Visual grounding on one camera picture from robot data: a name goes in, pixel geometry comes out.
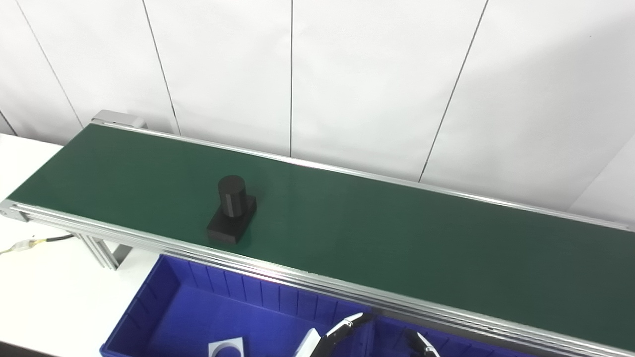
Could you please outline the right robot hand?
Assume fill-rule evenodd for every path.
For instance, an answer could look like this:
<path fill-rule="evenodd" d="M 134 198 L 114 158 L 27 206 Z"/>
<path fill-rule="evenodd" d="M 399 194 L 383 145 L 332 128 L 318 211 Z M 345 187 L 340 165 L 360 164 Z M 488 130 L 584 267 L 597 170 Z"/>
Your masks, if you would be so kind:
<path fill-rule="evenodd" d="M 419 332 L 406 329 L 404 330 L 404 335 L 408 341 L 408 346 L 416 357 L 440 357 L 435 346 Z"/>

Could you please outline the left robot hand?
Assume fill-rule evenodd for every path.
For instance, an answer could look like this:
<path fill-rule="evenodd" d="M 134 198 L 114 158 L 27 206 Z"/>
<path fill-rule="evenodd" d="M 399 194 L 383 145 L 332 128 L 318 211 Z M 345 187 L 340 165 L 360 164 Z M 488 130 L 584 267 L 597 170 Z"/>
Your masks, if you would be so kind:
<path fill-rule="evenodd" d="M 293 355 L 295 357 L 330 357 L 339 343 L 374 318 L 375 315 L 369 312 L 352 314 L 336 323 L 324 335 L 320 335 L 315 328 L 311 328 Z"/>

